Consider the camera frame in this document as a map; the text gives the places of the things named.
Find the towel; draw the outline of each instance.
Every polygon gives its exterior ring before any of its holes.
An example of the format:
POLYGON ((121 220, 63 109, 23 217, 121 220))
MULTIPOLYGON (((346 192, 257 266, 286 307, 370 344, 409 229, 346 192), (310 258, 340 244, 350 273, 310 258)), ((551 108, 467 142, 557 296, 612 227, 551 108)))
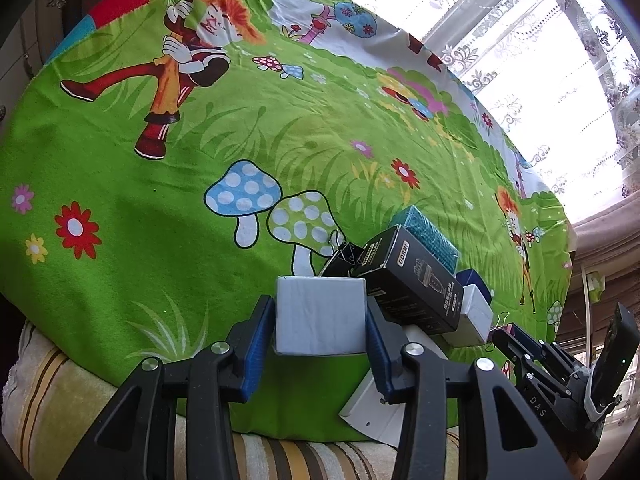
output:
MULTIPOLYGON (((56 480, 115 388, 71 361, 30 322, 2 389, 2 433, 34 480, 56 480)), ((185 480, 185 426, 176 420, 175 479, 185 480)), ((235 433, 241 480, 389 480, 396 450, 377 442, 294 442, 235 433)), ((458 478, 458 437, 447 433, 446 480, 458 478)))

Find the red boot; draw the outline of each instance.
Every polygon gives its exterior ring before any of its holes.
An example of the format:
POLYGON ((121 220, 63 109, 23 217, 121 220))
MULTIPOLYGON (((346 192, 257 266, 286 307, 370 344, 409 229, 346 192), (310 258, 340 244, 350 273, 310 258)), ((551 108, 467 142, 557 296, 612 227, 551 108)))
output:
POLYGON ((142 158, 161 160, 166 155, 166 131, 168 124, 147 124, 133 149, 142 158))
POLYGON ((89 101, 90 103, 95 101, 99 95, 87 88, 84 83, 77 83, 76 81, 71 81, 71 79, 63 79, 60 81, 60 88, 71 97, 82 101, 89 101))

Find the white box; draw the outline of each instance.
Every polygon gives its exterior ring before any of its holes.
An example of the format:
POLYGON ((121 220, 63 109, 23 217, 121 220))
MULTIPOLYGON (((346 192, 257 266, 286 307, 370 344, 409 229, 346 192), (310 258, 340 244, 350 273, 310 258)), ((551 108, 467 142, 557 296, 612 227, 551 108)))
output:
POLYGON ((442 336, 453 347, 483 345, 489 337, 493 320, 494 311, 478 287, 467 285, 462 297, 458 329, 442 336))
POLYGON ((280 276, 275 351, 300 356, 364 353, 366 311, 362 278, 280 276))
MULTIPOLYGON (((433 351, 441 359, 446 355, 429 336, 415 325, 402 328, 409 343, 420 343, 433 351)), ((342 419, 360 433, 387 444, 398 447, 402 420, 404 419, 404 404, 387 404, 382 394, 376 389, 371 370, 364 376, 348 402, 340 411, 342 419)))

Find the cartoon tree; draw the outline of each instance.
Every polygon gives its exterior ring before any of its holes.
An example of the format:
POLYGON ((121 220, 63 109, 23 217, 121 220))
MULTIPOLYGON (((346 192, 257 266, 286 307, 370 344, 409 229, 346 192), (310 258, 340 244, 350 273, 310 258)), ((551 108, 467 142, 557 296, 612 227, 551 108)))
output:
POLYGON ((306 34, 284 32, 301 43, 311 44, 319 34, 324 34, 330 21, 340 23, 344 29, 358 38, 372 38, 376 35, 376 17, 363 7, 345 0, 309 0, 322 5, 320 14, 311 15, 311 24, 306 34))

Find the green polka dot mushroom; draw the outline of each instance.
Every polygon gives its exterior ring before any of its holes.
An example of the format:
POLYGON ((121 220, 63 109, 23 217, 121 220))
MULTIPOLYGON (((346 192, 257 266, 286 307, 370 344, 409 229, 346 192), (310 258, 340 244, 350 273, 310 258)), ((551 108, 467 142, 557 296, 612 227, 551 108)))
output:
POLYGON ((556 332, 560 326, 560 317, 562 316, 562 305, 559 301, 554 301, 548 312, 546 313, 546 323, 553 325, 556 332))
POLYGON ((293 245, 294 276, 315 276, 311 254, 328 258, 344 242, 326 197, 315 190, 280 200, 269 212, 267 229, 276 240, 293 245))

